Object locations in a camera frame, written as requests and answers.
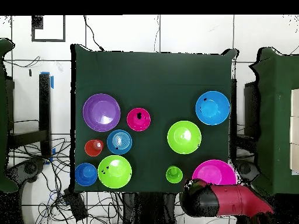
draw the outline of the pink bowl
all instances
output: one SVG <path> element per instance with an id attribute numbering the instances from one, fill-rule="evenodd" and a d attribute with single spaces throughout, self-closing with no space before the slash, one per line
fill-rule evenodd
<path id="1" fill-rule="evenodd" d="M 233 169 L 222 160 L 203 162 L 195 169 L 192 179 L 202 179 L 207 183 L 216 185 L 234 185 L 237 183 Z"/>
<path id="2" fill-rule="evenodd" d="M 150 126 L 151 116 L 144 108 L 134 108 L 127 116 L 128 126 L 135 131 L 144 131 Z"/>

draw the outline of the green bowl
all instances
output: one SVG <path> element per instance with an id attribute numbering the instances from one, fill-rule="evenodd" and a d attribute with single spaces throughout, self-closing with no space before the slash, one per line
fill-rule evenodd
<path id="1" fill-rule="evenodd" d="M 166 179 L 173 184 L 180 182 L 183 178 L 183 172 L 176 166 L 170 166 L 166 171 Z"/>
<path id="2" fill-rule="evenodd" d="M 126 158 L 120 155 L 110 155 L 100 162 L 98 175 L 104 186 L 118 189 L 130 181 L 132 168 Z"/>
<path id="3" fill-rule="evenodd" d="M 201 133 L 196 124 L 190 121 L 179 121 L 170 127 L 167 141 L 173 151 L 187 155 L 199 147 Z"/>

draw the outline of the plastic bowl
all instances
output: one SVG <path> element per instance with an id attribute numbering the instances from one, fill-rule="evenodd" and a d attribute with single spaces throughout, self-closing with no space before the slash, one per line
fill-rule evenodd
<path id="1" fill-rule="evenodd" d="M 116 129 L 109 134 L 107 147 L 112 153 L 123 155 L 131 149 L 132 137 L 128 132 L 122 129 Z"/>
<path id="2" fill-rule="evenodd" d="M 170 127 L 167 141 L 173 151 L 186 155 L 199 147 L 201 133 L 196 124 L 190 121 L 179 121 Z"/>
<path id="3" fill-rule="evenodd" d="M 150 126 L 151 116 L 144 108 L 134 108 L 128 113 L 127 123 L 134 131 L 144 131 Z"/>
<path id="4" fill-rule="evenodd" d="M 216 185 L 234 185 L 236 175 L 231 166 L 222 160 L 207 160 L 194 171 L 192 179 L 202 179 Z"/>
<path id="5" fill-rule="evenodd" d="M 101 140 L 89 140 L 85 144 L 85 152 L 89 156 L 97 156 L 104 148 L 104 143 Z"/>
<path id="6" fill-rule="evenodd" d="M 221 124 L 230 114 L 230 103 L 224 94 L 218 91 L 209 91 L 199 97 L 195 112 L 204 124 Z"/>
<path id="7" fill-rule="evenodd" d="M 124 187 L 131 179 L 132 168 L 126 158 L 110 155 L 98 167 L 98 175 L 104 186 L 111 189 Z"/>
<path id="8" fill-rule="evenodd" d="M 82 163 L 75 169 L 75 180 L 81 186 L 91 186 L 97 177 L 96 168 L 90 163 Z"/>
<path id="9" fill-rule="evenodd" d="M 86 124 L 95 131 L 110 131 L 119 123 L 119 104 L 108 94 L 95 94 L 85 102 L 83 118 Z"/>
<path id="10" fill-rule="evenodd" d="M 166 179 L 173 184 L 180 182 L 183 178 L 183 172 L 176 166 L 170 166 L 166 171 Z"/>

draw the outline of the blue bowl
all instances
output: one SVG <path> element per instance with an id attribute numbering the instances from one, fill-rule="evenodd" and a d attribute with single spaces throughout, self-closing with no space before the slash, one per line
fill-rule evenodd
<path id="1" fill-rule="evenodd" d="M 221 124 L 230 114 L 230 103 L 224 94 L 208 91 L 197 100 L 195 112 L 199 120 L 207 125 Z"/>
<path id="2" fill-rule="evenodd" d="M 75 169 L 76 182 L 81 186 L 91 186 L 98 178 L 98 171 L 94 165 L 82 163 Z"/>
<path id="3" fill-rule="evenodd" d="M 115 155 L 123 155 L 131 149 L 132 137 L 128 132 L 117 129 L 109 134 L 107 147 Z"/>

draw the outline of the green cloth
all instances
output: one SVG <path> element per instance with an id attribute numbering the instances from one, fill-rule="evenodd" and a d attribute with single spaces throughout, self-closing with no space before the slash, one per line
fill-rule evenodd
<path id="1" fill-rule="evenodd" d="M 18 185 L 4 174 L 8 162 L 8 103 L 5 82 L 7 73 L 3 58 L 13 48 L 14 44 L 10 40 L 0 39 L 0 191 L 5 193 L 14 193 L 19 189 Z"/>
<path id="2" fill-rule="evenodd" d="M 253 66 L 261 96 L 257 152 L 262 172 L 253 186 L 264 195 L 299 193 L 299 176 L 290 170 L 291 90 L 299 88 L 298 66 L 299 56 L 278 55 L 269 47 Z"/>
<path id="3" fill-rule="evenodd" d="M 125 130 L 133 139 L 131 150 L 123 155 L 133 170 L 127 185 L 112 190 L 97 180 L 89 187 L 75 183 L 75 191 L 178 193 L 200 163 L 228 160 L 228 119 L 220 125 L 205 125 L 196 116 L 195 104 L 201 94 L 210 90 L 222 92 L 230 99 L 235 50 L 228 50 L 225 55 L 97 52 L 75 45 L 75 52 L 75 165 L 88 162 L 98 168 L 103 158 L 112 155 L 106 140 L 113 130 Z M 97 93 L 111 95 L 120 105 L 120 122 L 108 132 L 90 129 L 82 117 L 84 103 Z M 131 130 L 126 122 L 128 112 L 135 107 L 143 107 L 151 115 L 151 125 L 143 132 Z M 189 120 L 201 130 L 201 145 L 189 155 L 175 153 L 167 143 L 168 129 L 179 120 Z M 90 139 L 100 139 L 105 144 L 97 157 L 85 153 L 84 146 Z M 178 184 L 166 179 L 171 165 L 183 172 L 183 180 Z"/>

